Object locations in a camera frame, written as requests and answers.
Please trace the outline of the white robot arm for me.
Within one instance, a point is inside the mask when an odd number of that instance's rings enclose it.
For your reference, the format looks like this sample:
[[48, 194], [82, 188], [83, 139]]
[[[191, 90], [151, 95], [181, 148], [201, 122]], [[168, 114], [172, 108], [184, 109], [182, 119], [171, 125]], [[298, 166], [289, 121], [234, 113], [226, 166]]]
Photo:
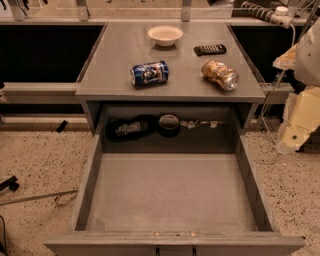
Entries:
[[278, 130], [277, 151], [289, 154], [299, 150], [320, 126], [320, 18], [273, 66], [293, 70], [294, 78], [306, 85], [299, 94], [289, 94]]

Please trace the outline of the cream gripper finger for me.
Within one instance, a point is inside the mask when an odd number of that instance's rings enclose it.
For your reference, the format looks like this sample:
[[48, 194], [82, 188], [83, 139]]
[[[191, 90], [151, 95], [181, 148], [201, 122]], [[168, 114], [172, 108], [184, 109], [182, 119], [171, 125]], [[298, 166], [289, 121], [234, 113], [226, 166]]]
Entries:
[[299, 94], [290, 93], [278, 130], [277, 151], [289, 154], [299, 150], [319, 126], [320, 88], [310, 86]]

